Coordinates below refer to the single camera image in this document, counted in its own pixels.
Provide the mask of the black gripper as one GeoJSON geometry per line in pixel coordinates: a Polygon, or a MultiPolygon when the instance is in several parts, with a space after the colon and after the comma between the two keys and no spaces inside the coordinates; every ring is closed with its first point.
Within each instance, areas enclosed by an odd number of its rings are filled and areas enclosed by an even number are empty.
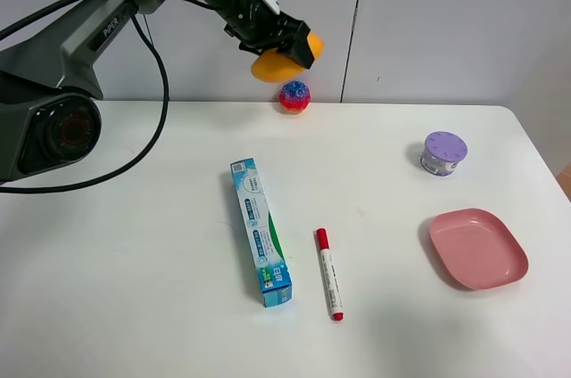
{"type": "Polygon", "coordinates": [[[306,70],[313,65],[310,28],[304,21],[283,12],[276,15],[261,0],[226,1],[218,15],[226,22],[225,31],[239,40],[241,51],[263,55],[268,49],[264,43],[287,34],[283,54],[306,70]]]}

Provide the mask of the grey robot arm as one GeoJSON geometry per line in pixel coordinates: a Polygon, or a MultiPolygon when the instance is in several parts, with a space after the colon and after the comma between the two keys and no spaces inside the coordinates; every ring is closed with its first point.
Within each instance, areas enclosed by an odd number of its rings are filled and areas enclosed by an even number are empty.
{"type": "MultiPolygon", "coordinates": [[[[166,0],[60,0],[4,29],[9,37],[53,15],[36,35],[1,52],[1,190],[22,193],[19,182],[77,163],[102,131],[96,101],[103,96],[94,64],[137,16],[166,0]]],[[[270,58],[280,79],[310,68],[319,41],[309,26],[276,0],[194,0],[216,12],[242,50],[270,58]]]]}

